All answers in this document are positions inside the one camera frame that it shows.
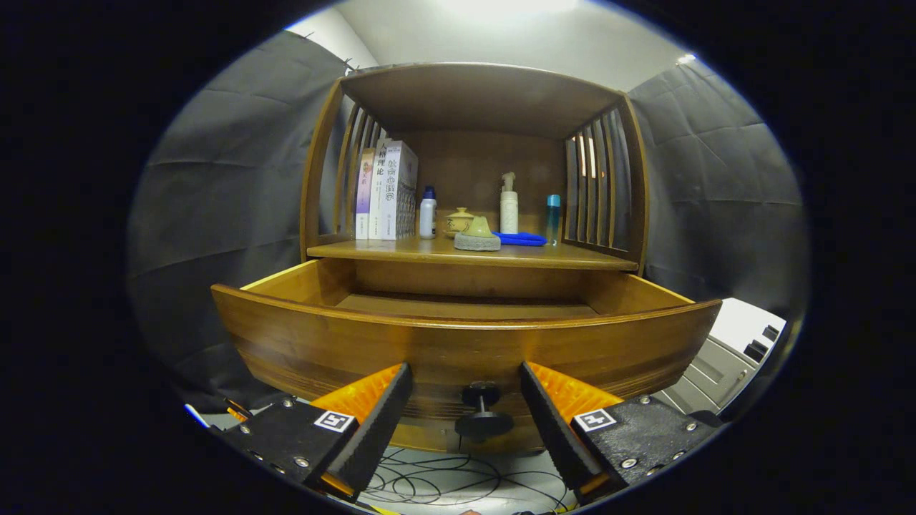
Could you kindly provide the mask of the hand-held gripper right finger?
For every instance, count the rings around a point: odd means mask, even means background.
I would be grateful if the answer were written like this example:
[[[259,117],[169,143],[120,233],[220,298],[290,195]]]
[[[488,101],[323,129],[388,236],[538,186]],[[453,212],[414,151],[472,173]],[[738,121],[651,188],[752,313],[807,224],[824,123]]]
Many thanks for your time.
[[[684,414],[650,395],[623,400],[530,361],[518,375],[544,447],[581,505],[643,483],[723,428],[710,411]]]

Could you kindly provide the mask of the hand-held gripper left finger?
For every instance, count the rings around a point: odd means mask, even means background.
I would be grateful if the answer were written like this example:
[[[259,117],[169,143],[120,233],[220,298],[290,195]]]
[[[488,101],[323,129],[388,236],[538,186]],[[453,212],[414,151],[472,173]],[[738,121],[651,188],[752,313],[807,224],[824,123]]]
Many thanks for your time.
[[[227,446],[273,475],[355,501],[374,477],[413,388],[409,364],[337,388],[311,402],[293,396],[215,430]]]

